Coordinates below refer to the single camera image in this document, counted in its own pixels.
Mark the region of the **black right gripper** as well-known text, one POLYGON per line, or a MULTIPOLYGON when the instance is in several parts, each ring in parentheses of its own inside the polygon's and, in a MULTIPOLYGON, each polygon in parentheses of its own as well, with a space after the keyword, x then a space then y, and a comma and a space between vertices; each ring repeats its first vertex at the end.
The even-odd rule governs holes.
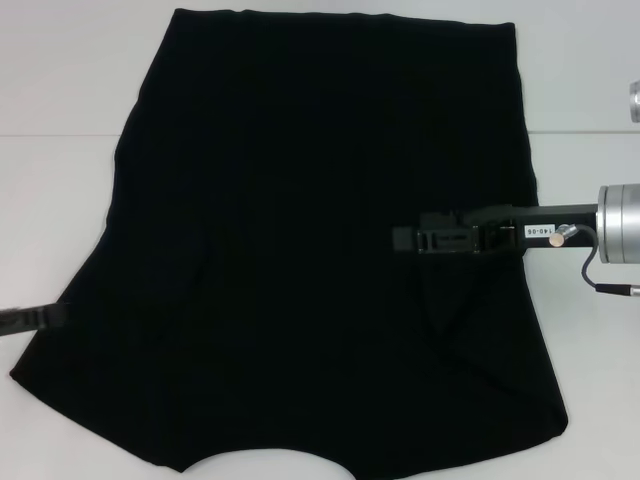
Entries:
POLYGON ((419 227, 394 227, 395 253, 524 253, 529 249, 598 246, 595 204, 422 213, 419 227))

